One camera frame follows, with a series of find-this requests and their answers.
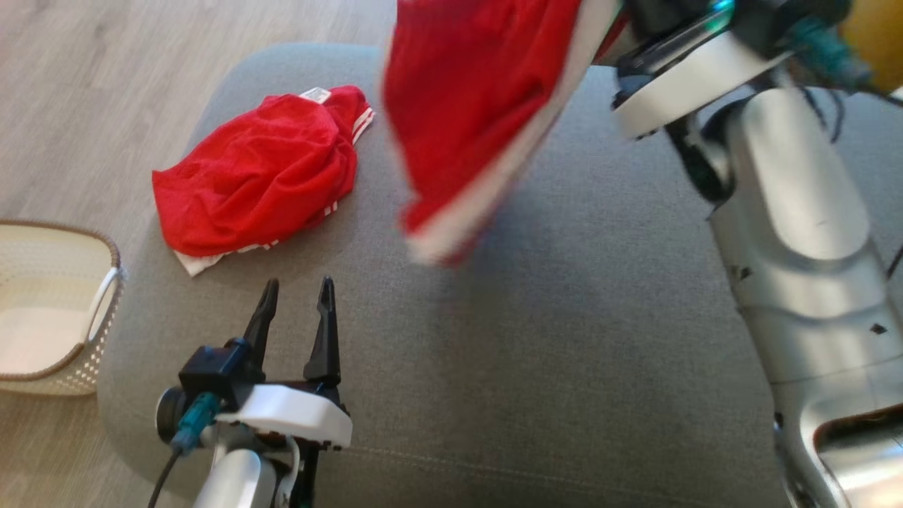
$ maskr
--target teal connector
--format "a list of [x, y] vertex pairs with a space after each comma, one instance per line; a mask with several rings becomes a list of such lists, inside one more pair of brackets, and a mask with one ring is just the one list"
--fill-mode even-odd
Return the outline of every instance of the teal connector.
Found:
[[869, 66], [853, 53], [834, 30], [806, 18], [790, 29], [792, 48], [807, 67], [847, 90], [871, 81]]
[[710, 3], [710, 12], [721, 15], [712, 19], [708, 25], [708, 29], [717, 33], [727, 28], [731, 24], [734, 7], [734, 0], [712, 0]]
[[201, 393], [179, 420], [179, 430], [170, 441], [170, 448], [178, 451], [182, 456], [187, 456], [194, 451], [200, 442], [200, 433], [208, 425], [213, 424], [213, 420], [219, 414], [221, 404], [222, 400], [216, 395], [209, 392]]

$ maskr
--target white stripe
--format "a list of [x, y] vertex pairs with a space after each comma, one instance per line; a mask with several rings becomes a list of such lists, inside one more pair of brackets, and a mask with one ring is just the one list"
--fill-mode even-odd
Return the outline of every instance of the white stripe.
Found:
[[370, 127], [370, 124], [373, 123], [373, 117], [375, 115], [376, 114], [373, 111], [370, 111], [370, 116], [367, 117], [366, 120], [364, 120], [364, 123], [360, 125], [358, 132], [354, 133], [354, 137], [351, 138], [352, 145], [356, 144], [358, 142], [358, 138], [360, 137], [360, 135], [363, 134], [365, 130], [367, 130], [367, 127]]
[[253, 244], [253, 245], [248, 245], [248, 246], [246, 246], [246, 247], [242, 247], [241, 249], [236, 250], [236, 252], [238, 252], [239, 254], [241, 254], [241, 253], [248, 252], [249, 250], [260, 249], [261, 247], [263, 247], [263, 246], [262, 246], [262, 245], [258, 245], [258, 244], [255, 243], [255, 244]]
[[583, 0], [567, 61], [548, 103], [477, 178], [417, 231], [408, 233], [407, 244], [414, 261], [433, 264], [447, 259], [479, 232], [486, 217], [504, 198], [508, 183], [523, 170], [527, 159], [577, 90], [618, 9], [619, 3], [610, 0]]
[[361, 115], [358, 117], [358, 119], [354, 121], [354, 127], [351, 128], [351, 132], [358, 130], [358, 127], [360, 127], [360, 124], [367, 121], [367, 117], [370, 116], [370, 113], [373, 113], [373, 108], [367, 108], [366, 111], [361, 113]]

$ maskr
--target basket handle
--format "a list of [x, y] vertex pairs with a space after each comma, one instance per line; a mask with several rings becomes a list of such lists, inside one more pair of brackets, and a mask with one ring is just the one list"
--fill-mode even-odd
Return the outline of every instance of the basket handle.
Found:
[[107, 296], [107, 293], [113, 286], [113, 282], [119, 280], [119, 275], [119, 268], [112, 267], [110, 271], [107, 272], [107, 276], [104, 277], [103, 282], [100, 283], [98, 292], [94, 294], [94, 299], [91, 300], [91, 306], [88, 307], [88, 315], [91, 316], [91, 318], [87, 324], [88, 328], [86, 328], [85, 333], [82, 334], [82, 336], [85, 337], [85, 343], [94, 341], [94, 337], [91, 336], [91, 330], [94, 329], [94, 322], [98, 320], [100, 303], [104, 301], [104, 297]]

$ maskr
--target black cable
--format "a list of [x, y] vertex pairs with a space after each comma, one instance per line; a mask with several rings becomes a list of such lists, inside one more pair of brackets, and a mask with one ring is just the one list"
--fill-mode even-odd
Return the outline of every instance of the black cable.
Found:
[[147, 508], [154, 508], [157, 505], [157, 499], [160, 497], [160, 492], [163, 491], [163, 483], [166, 482], [166, 477], [169, 476], [172, 467], [175, 466], [175, 461], [179, 460], [180, 456], [182, 456], [182, 450], [177, 447], [172, 451], [169, 462], [166, 463], [166, 467], [163, 468], [163, 472], [157, 478], [157, 485], [154, 487], [154, 493], [151, 494], [151, 501], [147, 503]]
[[900, 250], [898, 250], [897, 255], [894, 256], [894, 260], [890, 262], [890, 268], [888, 268], [888, 280], [894, 276], [894, 272], [897, 271], [897, 267], [900, 266], [901, 259], [903, 259], [903, 245], [900, 246]]
[[894, 97], [892, 95], [888, 95], [883, 90], [879, 89], [878, 87], [876, 87], [874, 85], [867, 85], [865, 88], [862, 89], [862, 91], [868, 93], [869, 95], [872, 95], [876, 99], [881, 99], [884, 102], [887, 102], [892, 106], [896, 106], [898, 108], [903, 108], [903, 100], [897, 99], [896, 97]]
[[822, 128], [824, 130], [828, 130], [828, 122], [824, 119], [824, 113], [822, 109], [818, 107], [818, 102], [815, 101], [815, 96], [812, 94], [812, 91], [803, 85], [797, 84], [796, 87], [800, 92], [803, 93], [803, 97], [805, 97], [805, 101], [809, 103], [809, 107], [815, 112], [818, 116], [818, 123], [822, 124]]
[[841, 92], [835, 89], [829, 89], [828, 95], [831, 96], [831, 100], [834, 101], [834, 107], [837, 109], [837, 117], [834, 121], [834, 132], [831, 135], [831, 143], [837, 143], [837, 140], [841, 138], [843, 134], [843, 122], [846, 121], [846, 105], [843, 104], [843, 98], [841, 97]]

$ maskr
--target clothing label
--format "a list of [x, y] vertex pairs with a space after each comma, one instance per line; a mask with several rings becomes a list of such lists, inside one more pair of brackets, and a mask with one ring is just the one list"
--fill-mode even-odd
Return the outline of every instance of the clothing label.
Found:
[[326, 102], [326, 99], [328, 99], [330, 97], [330, 95], [332, 95], [332, 92], [330, 92], [327, 89], [322, 89], [320, 87], [313, 87], [312, 89], [309, 89], [309, 90], [305, 91], [303, 94], [301, 94], [300, 97], [303, 97], [308, 100], [312, 100], [312, 101], [316, 102], [317, 104], [322, 104], [322, 103]]

